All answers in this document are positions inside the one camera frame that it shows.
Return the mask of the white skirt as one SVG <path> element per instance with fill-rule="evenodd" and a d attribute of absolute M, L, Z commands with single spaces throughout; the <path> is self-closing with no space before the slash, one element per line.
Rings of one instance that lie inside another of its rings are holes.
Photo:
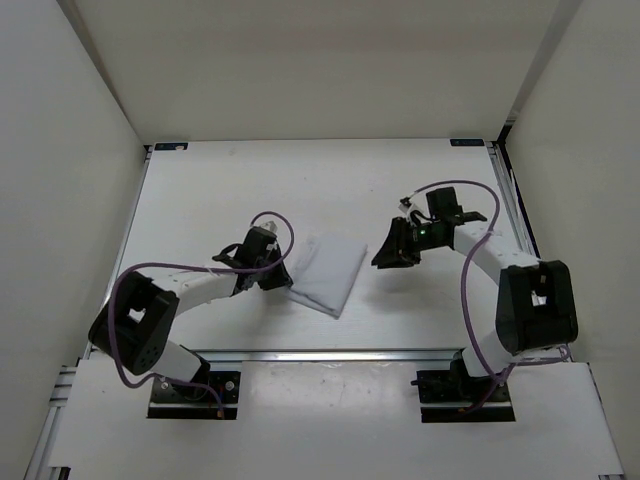
<path fill-rule="evenodd" d="M 337 234 L 309 235 L 296 257 L 288 298 L 338 319 L 367 249 L 365 242 Z"/>

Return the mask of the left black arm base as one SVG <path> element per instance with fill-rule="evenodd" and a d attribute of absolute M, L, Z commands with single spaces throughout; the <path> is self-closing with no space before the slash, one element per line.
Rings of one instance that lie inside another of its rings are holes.
<path fill-rule="evenodd" d="M 207 384 L 216 391 L 219 401 L 207 389 L 179 386 L 165 379 L 154 380 L 149 397 L 147 418 L 158 420 L 236 420 L 241 372 L 211 368 Z"/>

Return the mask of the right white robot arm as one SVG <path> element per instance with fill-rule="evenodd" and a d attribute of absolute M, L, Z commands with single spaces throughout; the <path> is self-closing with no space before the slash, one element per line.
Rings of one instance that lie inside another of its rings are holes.
<path fill-rule="evenodd" d="M 371 264 L 382 269 L 416 266 L 422 253 L 448 247 L 464 258 L 460 300 L 469 344 L 455 360 L 449 387 L 460 399 L 480 393 L 485 379 L 497 380 L 530 352 L 559 348 L 578 337 L 578 321 L 568 266 L 544 261 L 505 241 L 496 231 L 498 217 L 466 211 L 456 194 L 458 181 L 423 187 L 425 208 L 412 196 L 401 199 L 401 216 L 391 221 L 389 233 Z M 478 338 L 468 302 L 468 275 L 479 268 L 498 289 L 493 329 Z"/>

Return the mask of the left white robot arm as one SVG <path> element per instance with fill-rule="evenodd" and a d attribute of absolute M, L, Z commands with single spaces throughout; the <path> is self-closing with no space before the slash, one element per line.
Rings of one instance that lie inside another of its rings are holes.
<path fill-rule="evenodd" d="M 186 399 L 202 398 L 210 386 L 209 364 L 169 340 L 174 320 L 255 285 L 263 291 L 293 285 L 271 222 L 251 227 L 243 242 L 226 247 L 213 260 L 231 271 L 186 270 L 162 281 L 137 271 L 126 274 L 116 286 L 115 298 L 94 320 L 89 341 L 112 359 L 119 359 L 129 373 L 164 377 Z"/>

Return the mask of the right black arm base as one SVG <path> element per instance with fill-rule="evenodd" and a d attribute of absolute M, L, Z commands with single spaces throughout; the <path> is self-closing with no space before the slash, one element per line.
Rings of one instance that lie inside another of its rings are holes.
<path fill-rule="evenodd" d="M 411 386 L 417 388 L 425 424 L 516 420 L 506 381 L 471 377 L 462 360 L 452 361 L 448 370 L 418 370 Z"/>

